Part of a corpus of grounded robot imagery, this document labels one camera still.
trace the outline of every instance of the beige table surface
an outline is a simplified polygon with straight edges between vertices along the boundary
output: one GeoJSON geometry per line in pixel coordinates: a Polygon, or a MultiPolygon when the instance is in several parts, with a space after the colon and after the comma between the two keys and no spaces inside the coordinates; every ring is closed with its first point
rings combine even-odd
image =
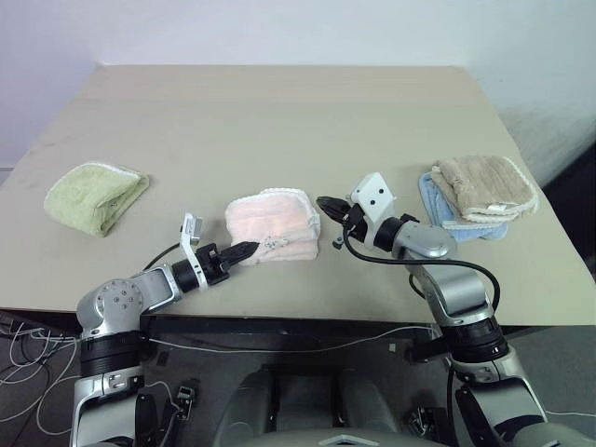
{"type": "MultiPolygon", "coordinates": [[[[185,211],[205,219],[204,242],[225,247],[226,205],[266,187],[302,188],[314,201],[381,171],[398,213],[428,222],[418,177],[438,158],[468,154],[509,156],[531,178],[491,104],[456,68],[102,67],[0,188],[0,307],[75,310],[87,291],[175,243],[185,211]],[[152,176],[106,238],[43,211],[49,187],[89,160],[152,176]]],[[[316,261],[236,268],[166,313],[432,320],[405,268],[333,249],[339,225],[321,222],[316,261]]],[[[544,196],[505,239],[460,252],[501,282],[501,324],[596,322],[594,281],[544,196]]]]}

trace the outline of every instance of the towel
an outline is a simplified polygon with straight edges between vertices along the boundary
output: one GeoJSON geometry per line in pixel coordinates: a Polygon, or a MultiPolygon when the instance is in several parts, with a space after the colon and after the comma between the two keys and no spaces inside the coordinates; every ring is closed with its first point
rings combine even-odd
{"type": "Polygon", "coordinates": [[[302,190],[269,188],[234,200],[225,210],[225,224],[232,244],[259,242],[243,265],[311,260],[318,255],[320,219],[302,190]]]}
{"type": "Polygon", "coordinates": [[[534,186],[509,158],[462,156],[437,161],[432,180],[464,219],[512,221],[538,209],[534,186]]]}
{"type": "Polygon", "coordinates": [[[507,233],[506,223],[475,223],[457,215],[449,202],[433,182],[431,173],[422,174],[418,181],[422,201],[433,225],[449,231],[457,242],[475,239],[500,239],[507,233]]]}
{"type": "Polygon", "coordinates": [[[145,174],[90,161],[66,173],[50,188],[44,209],[61,224],[105,237],[148,186],[145,174]]]}

